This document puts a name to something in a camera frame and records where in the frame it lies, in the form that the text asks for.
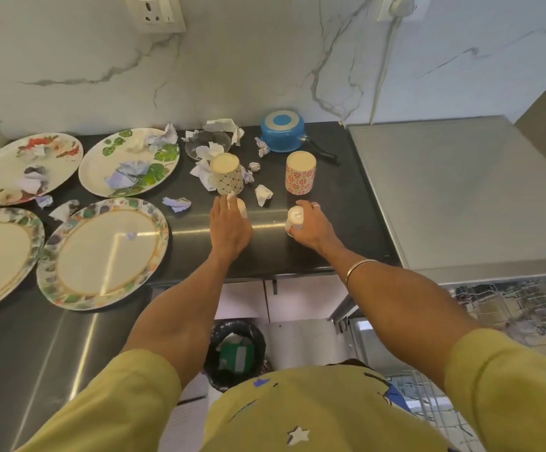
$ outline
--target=wire rack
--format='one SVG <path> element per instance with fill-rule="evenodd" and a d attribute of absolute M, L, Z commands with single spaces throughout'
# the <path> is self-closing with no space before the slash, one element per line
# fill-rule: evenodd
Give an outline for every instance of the wire rack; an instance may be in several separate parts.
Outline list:
<path fill-rule="evenodd" d="M 546 355 L 546 279 L 461 286 L 450 293 L 484 325 Z M 384 375 L 403 394 L 412 412 L 460 451 L 484 452 L 472 427 L 426 376 L 413 368 Z"/>

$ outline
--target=hand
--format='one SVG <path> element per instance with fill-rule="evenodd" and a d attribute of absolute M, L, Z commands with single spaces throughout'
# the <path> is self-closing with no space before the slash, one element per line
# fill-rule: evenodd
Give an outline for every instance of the hand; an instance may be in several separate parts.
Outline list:
<path fill-rule="evenodd" d="M 321 211 L 321 206 L 306 200 L 298 200 L 296 204 L 302 206 L 304 222 L 302 228 L 291 227 L 288 233 L 294 237 L 300 244 L 310 247 L 319 255 L 327 258 L 330 250 L 337 250 L 344 245 L 334 233 L 334 227 L 331 226 L 325 214 Z"/>
<path fill-rule="evenodd" d="M 212 254 L 231 264 L 252 238 L 250 221 L 239 212 L 238 197 L 217 196 L 210 210 Z"/>

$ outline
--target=plate with gold rim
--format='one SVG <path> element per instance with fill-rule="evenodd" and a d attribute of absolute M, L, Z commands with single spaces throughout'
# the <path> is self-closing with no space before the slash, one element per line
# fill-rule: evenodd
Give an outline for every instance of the plate with gold rim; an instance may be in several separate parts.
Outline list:
<path fill-rule="evenodd" d="M 0 208 L 0 301 L 28 275 L 45 241 L 43 223 L 32 212 Z"/>
<path fill-rule="evenodd" d="M 81 185 L 91 193 L 103 197 L 134 196 L 153 189 L 163 182 L 179 163 L 179 145 L 164 144 L 156 152 L 147 146 L 148 135 L 162 136 L 157 128 L 122 130 L 102 139 L 85 155 L 78 168 Z M 107 183 L 123 162 L 143 162 L 149 169 L 136 178 L 130 187 L 112 189 Z"/>
<path fill-rule="evenodd" d="M 110 198 L 73 214 L 45 242 L 37 283 L 51 303 L 90 310 L 120 301 L 159 266 L 166 218 L 139 198 Z"/>
<path fill-rule="evenodd" d="M 33 155 L 40 149 L 40 155 Z M 0 206 L 21 204 L 62 185 L 78 169 L 83 145 L 65 133 L 40 133 L 13 141 L 0 149 Z M 42 169 L 47 177 L 36 193 L 22 190 L 28 169 Z"/>

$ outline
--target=black pan handle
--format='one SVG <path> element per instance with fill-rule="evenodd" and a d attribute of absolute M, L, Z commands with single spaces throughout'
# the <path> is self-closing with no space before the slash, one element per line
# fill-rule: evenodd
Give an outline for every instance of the black pan handle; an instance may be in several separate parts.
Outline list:
<path fill-rule="evenodd" d="M 337 165 L 340 165 L 340 162 L 338 161 L 338 156 L 331 153 L 331 152 L 327 152 L 327 151 L 324 151 L 323 149 L 321 149 L 317 143 L 315 143 L 313 140 L 309 139 L 307 136 L 303 136 L 300 138 L 300 140 L 303 142 L 303 143 L 306 143 L 308 144 L 309 146 L 311 146 L 313 148 L 313 150 L 318 154 L 320 155 L 321 157 L 325 158 L 325 159 L 329 159 L 329 160 L 332 160 L 332 162 L 336 163 Z"/>

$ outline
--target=forearm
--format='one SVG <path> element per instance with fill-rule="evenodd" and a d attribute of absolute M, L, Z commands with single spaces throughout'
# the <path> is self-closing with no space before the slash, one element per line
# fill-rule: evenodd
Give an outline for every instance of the forearm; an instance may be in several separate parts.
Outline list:
<path fill-rule="evenodd" d="M 333 243 L 322 250 L 340 278 L 363 257 Z M 444 369 L 455 343 L 482 325 L 449 293 L 403 268 L 368 262 L 354 269 L 347 285 L 377 336 L 396 357 L 444 385 Z"/>
<path fill-rule="evenodd" d="M 204 364 L 229 264 L 211 252 L 186 280 L 157 296 L 135 322 L 123 351 L 163 356 L 187 385 Z"/>

